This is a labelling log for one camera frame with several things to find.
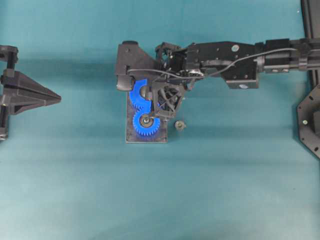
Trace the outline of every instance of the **wire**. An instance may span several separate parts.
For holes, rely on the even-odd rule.
[[[221,69],[219,71],[216,71],[214,73],[211,73],[208,76],[212,77],[212,76],[219,75],[219,74],[227,71],[229,68],[231,68],[232,66],[234,66],[236,63],[238,63],[240,61],[244,61],[244,60],[247,60],[247,59],[256,58],[256,57],[260,57],[260,56],[265,56],[265,55],[269,55],[269,54],[273,54],[273,53],[283,52],[283,51],[298,51],[298,50],[295,49],[295,48],[287,47],[287,48],[274,49],[274,50],[270,50],[270,51],[264,51],[264,52],[253,54],[253,55],[249,55],[249,56],[244,56],[244,57],[241,57],[241,58],[231,62],[225,68],[223,68],[223,69]],[[167,72],[167,71],[162,71],[162,70],[157,70],[157,69],[146,69],[146,68],[130,69],[127,72],[128,73],[130,73],[130,72],[155,72],[155,73],[166,74],[168,76],[175,77],[177,79],[203,79],[204,77],[206,77],[206,76],[185,76],[185,77],[183,77],[183,76],[179,76],[179,75],[176,75],[174,73]]]

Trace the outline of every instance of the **black triangular mount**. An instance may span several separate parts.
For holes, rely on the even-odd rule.
[[[16,47],[0,45],[0,61],[7,62],[0,78],[3,85],[0,95],[0,140],[8,138],[9,115],[61,102],[61,96],[14,70],[17,54]]]

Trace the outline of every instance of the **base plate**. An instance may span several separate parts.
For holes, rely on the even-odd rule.
[[[126,95],[126,134],[125,142],[129,143],[167,143],[168,142],[168,126],[167,121],[160,120],[160,128],[156,134],[152,136],[139,135],[133,126],[133,118],[136,109],[132,106],[129,93]]]
[[[298,127],[300,141],[320,158],[320,137],[315,134],[313,114],[320,108],[320,84],[298,105]]]

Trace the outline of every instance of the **blue plastic gear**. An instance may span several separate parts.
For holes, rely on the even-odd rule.
[[[132,105],[138,110],[143,108],[151,109],[151,101],[145,100],[140,95],[141,88],[146,85],[147,85],[147,79],[136,81],[133,86],[133,90],[129,93],[129,97]]]
[[[155,134],[160,127],[159,118],[154,118],[153,124],[150,127],[144,127],[141,125],[140,118],[142,117],[142,115],[149,114],[149,113],[150,113],[150,109],[142,108],[141,110],[137,111],[133,116],[133,121],[132,121],[133,127],[135,131],[142,136],[151,136]]]

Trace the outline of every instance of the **robotic arm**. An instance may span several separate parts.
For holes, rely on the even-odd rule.
[[[185,93],[206,77],[222,77],[231,89],[256,89],[261,72],[320,68],[320,38],[276,39],[255,45],[192,43],[185,48],[164,42],[155,52],[153,59],[137,42],[123,42],[115,74],[120,91],[132,91],[136,81],[147,79],[143,97],[152,101],[149,116],[164,120],[176,116]]]

